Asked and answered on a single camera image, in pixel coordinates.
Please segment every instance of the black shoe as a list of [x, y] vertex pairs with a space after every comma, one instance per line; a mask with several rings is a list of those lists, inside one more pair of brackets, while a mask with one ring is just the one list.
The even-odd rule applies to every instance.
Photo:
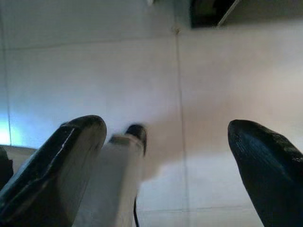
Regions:
[[146, 129], [139, 124], [133, 124], [129, 126], [129, 128], [126, 131], [126, 134], [133, 135], [137, 137], [143, 144], [143, 154], [145, 155], [146, 152]]

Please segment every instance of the black leather shoe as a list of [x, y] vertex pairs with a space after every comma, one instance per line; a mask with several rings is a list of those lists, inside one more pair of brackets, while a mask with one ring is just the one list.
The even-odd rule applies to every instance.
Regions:
[[131, 126], [129, 126], [129, 128], [126, 131], [126, 134], [130, 134], [133, 135], [135, 137], [137, 137], [143, 144], [143, 154], [145, 155], [146, 152], [146, 129], [139, 124], [133, 124]]

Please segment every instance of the foot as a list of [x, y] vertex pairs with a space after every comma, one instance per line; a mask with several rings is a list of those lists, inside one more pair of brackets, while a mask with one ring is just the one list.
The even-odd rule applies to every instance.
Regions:
[[126, 131], [126, 134], [133, 135], [137, 137], [143, 144], [143, 154], [145, 155], [146, 152], [146, 129], [139, 124], [133, 124], [129, 126]]

